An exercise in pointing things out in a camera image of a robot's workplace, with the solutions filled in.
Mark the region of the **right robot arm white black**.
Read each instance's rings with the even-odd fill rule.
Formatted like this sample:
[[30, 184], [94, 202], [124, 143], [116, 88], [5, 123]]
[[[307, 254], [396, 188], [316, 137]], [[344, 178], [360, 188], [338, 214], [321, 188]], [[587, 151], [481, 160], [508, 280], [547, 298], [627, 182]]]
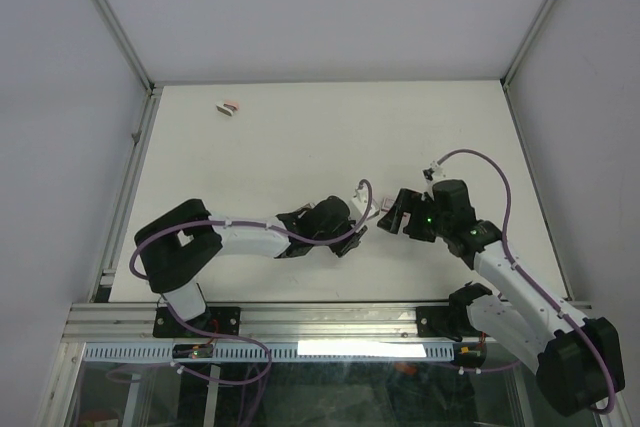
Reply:
[[625, 386], [619, 335], [606, 318], [589, 318], [548, 292], [505, 246], [503, 232], [477, 218], [462, 180], [441, 180], [426, 192], [399, 190], [378, 228], [449, 252], [482, 277], [450, 294], [428, 318], [433, 332], [456, 342], [472, 332], [497, 340], [535, 376], [556, 412], [606, 413]]

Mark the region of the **red white staple box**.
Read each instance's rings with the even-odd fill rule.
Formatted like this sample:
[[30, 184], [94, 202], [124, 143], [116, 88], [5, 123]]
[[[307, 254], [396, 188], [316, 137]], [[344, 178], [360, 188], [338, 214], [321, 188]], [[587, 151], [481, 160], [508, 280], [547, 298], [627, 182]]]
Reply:
[[391, 197], [384, 197], [381, 203], [381, 210], [384, 212], [389, 211], [395, 203], [395, 199]]

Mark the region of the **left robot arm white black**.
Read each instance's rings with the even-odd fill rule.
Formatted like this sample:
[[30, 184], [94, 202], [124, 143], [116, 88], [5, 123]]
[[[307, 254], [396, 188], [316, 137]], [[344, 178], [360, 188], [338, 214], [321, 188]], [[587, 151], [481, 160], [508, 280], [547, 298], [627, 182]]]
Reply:
[[132, 259], [142, 262], [140, 275], [173, 309], [175, 324], [194, 336], [210, 320], [196, 276], [214, 258], [289, 259], [316, 246], [327, 246], [341, 258], [359, 246], [366, 232], [367, 226], [356, 222], [336, 196], [262, 221], [214, 215], [202, 200], [189, 199], [136, 233]]

